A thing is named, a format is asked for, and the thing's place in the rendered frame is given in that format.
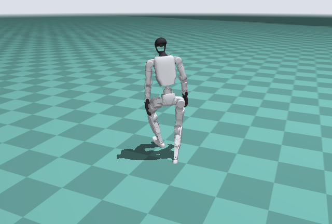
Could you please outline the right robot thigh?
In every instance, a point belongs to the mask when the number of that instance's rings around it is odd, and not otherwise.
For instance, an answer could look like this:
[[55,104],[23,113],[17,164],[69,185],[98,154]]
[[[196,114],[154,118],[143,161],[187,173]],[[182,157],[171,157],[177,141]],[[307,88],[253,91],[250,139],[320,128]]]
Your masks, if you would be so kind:
[[174,133],[179,134],[180,127],[183,126],[183,115],[185,110],[185,100],[181,96],[176,96],[175,115],[176,125],[174,126]]

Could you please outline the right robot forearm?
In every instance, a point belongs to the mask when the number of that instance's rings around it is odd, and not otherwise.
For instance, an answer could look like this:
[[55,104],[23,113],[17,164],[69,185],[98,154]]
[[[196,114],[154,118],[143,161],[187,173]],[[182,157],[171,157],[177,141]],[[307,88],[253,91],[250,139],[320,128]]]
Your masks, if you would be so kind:
[[188,83],[188,80],[185,79],[183,81],[181,81],[181,84],[182,84],[182,94],[185,95],[185,92],[188,92],[188,88],[187,88],[187,83]]

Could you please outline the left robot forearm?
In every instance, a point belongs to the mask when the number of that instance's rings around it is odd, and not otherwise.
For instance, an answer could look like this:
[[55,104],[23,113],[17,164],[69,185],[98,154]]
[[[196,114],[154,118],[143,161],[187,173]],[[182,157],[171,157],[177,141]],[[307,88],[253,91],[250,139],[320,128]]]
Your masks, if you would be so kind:
[[146,99],[149,99],[150,102],[150,93],[151,93],[151,86],[146,86],[146,80],[145,80],[145,102]]

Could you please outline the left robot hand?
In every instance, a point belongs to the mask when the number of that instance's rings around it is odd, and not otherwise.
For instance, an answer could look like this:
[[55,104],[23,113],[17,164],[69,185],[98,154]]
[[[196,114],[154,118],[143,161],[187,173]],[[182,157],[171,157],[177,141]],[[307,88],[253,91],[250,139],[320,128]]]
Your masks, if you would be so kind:
[[148,111],[148,110],[149,110],[149,108],[148,108],[148,104],[150,103],[150,102],[149,102],[149,99],[146,99],[146,102],[144,102],[144,103],[145,103],[145,108],[146,108],[147,114],[148,114],[149,116],[151,116],[151,113]]

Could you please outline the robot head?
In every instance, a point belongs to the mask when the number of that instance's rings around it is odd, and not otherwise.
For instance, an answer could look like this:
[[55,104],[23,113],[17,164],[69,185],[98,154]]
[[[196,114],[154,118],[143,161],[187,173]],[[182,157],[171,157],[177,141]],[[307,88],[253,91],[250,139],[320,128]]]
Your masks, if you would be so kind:
[[[165,53],[166,44],[167,44],[167,41],[164,38],[160,37],[160,38],[156,39],[155,47],[156,47],[157,52],[159,53],[159,57],[168,56]],[[160,47],[164,46],[164,51],[158,51],[158,49],[157,49],[158,46],[160,46]]]

